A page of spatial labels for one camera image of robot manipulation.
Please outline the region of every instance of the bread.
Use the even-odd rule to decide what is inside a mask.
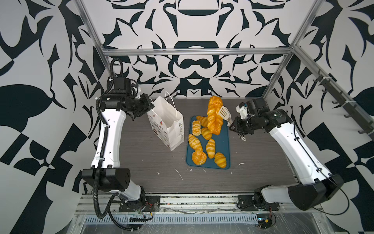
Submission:
[[[198,116],[196,116],[196,119],[200,120],[201,126],[203,126],[203,127],[208,126],[208,118],[207,117],[203,117],[203,116],[198,115]]]
[[[226,157],[222,153],[216,153],[214,156],[214,162],[221,168],[226,167]]]
[[[200,149],[197,149],[192,153],[192,161],[196,165],[202,165],[206,161],[206,154]]]
[[[212,133],[209,131],[208,128],[202,128],[201,135],[204,137],[205,140],[209,140],[212,138]]]
[[[188,135],[188,143],[190,144],[190,147],[194,150],[200,149],[203,151],[203,147],[201,146],[200,141],[195,137],[194,135],[190,134]]]
[[[210,139],[208,143],[205,146],[206,153],[208,154],[208,157],[214,158],[215,155],[215,141],[213,139]]]
[[[213,96],[208,104],[208,129],[212,134],[219,135],[221,126],[223,125],[223,118],[218,114],[220,108],[223,106],[220,97]]]
[[[200,120],[195,120],[192,122],[192,135],[200,136],[200,134],[201,134]]]

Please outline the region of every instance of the black mounting plate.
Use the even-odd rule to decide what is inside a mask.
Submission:
[[[154,210],[155,207],[159,207],[160,196],[146,196],[145,201],[152,204],[152,207],[149,204],[145,204],[145,208],[144,210],[142,210],[142,212],[151,212],[152,210]],[[138,204],[132,205],[130,202],[121,203],[119,206],[120,212],[134,212],[134,210],[138,210],[138,209],[139,209]]]
[[[253,200],[253,195],[239,195],[239,201],[243,201],[243,204],[239,204],[240,207],[245,207],[241,209],[242,211],[258,211],[256,207],[264,207],[266,210],[270,206],[273,211],[278,211],[279,203],[264,203],[264,204],[255,204]]]

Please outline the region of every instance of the white paper bag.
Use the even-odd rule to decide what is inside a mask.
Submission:
[[[175,109],[175,105],[172,106],[161,96],[152,104],[154,108],[147,113],[152,130],[173,151],[184,142],[183,115]]]

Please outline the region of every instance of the table surface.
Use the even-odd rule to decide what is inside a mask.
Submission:
[[[248,100],[223,99],[223,104],[234,119],[238,115],[235,107]],[[130,169],[134,183],[143,186],[147,193],[249,192],[264,185],[295,183],[281,147],[264,130],[246,135],[245,142],[229,131],[231,167],[228,170],[187,165],[190,119],[195,115],[206,116],[208,101],[174,99],[184,118],[185,137],[173,151],[152,131],[147,115],[135,121],[126,118],[119,149],[120,167]]]

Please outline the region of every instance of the bag handle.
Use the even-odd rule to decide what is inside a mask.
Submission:
[[[173,102],[173,106],[174,106],[174,109],[175,109],[175,116],[177,116],[177,109],[175,107],[173,97],[170,95],[170,93],[168,91],[165,90],[165,99],[166,99],[166,101],[168,101],[166,93],[168,93],[169,97],[171,98],[171,101]]]

